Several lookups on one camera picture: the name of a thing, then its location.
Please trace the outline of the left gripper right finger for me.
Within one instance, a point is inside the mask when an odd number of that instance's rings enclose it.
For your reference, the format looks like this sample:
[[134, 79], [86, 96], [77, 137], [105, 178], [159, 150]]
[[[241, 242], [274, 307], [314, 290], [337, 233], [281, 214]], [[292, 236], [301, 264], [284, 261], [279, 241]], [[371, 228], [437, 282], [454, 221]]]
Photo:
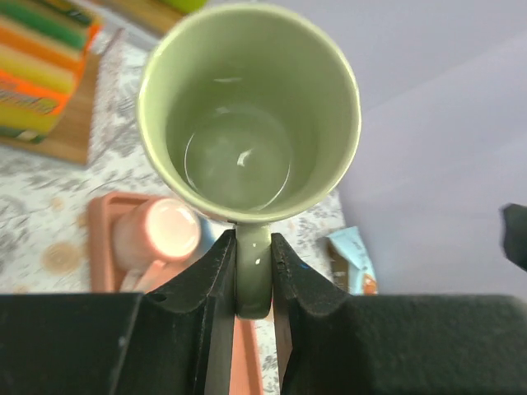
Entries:
[[526, 305], [506, 295], [350, 295], [272, 236], [284, 394], [523, 394]]

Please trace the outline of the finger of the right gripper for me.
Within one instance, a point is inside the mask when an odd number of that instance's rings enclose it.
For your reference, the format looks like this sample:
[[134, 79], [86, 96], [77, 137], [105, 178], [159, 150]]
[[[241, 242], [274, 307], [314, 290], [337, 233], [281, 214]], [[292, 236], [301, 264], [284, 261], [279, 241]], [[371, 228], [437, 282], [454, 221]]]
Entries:
[[527, 270], [527, 209], [511, 203], [501, 209], [503, 221], [502, 250], [506, 258], [523, 271]]

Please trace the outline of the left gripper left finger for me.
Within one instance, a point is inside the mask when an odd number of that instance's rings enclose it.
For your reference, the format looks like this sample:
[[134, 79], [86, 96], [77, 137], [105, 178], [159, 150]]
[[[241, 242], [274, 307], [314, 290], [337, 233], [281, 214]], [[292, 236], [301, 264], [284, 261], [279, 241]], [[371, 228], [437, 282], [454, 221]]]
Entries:
[[149, 293], [1, 298], [4, 394], [226, 394], [236, 237]]

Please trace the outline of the green mug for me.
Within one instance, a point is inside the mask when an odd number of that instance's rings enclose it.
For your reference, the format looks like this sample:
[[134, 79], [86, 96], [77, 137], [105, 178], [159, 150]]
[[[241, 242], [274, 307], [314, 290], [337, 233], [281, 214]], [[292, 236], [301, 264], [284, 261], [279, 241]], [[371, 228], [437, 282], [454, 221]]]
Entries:
[[284, 7], [208, 7], [152, 51], [136, 110], [165, 184], [235, 227], [236, 314], [266, 317], [270, 225], [323, 200], [357, 151], [361, 102], [342, 50]]

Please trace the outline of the light blue white mug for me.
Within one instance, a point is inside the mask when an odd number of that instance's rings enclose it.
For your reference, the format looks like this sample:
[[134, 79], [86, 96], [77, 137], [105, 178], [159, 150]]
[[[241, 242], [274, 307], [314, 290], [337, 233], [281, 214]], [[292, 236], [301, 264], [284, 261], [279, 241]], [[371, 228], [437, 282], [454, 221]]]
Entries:
[[201, 239], [198, 246], [198, 251], [205, 254], [214, 244], [216, 236], [213, 234], [209, 220], [204, 217], [199, 217], [201, 226]]

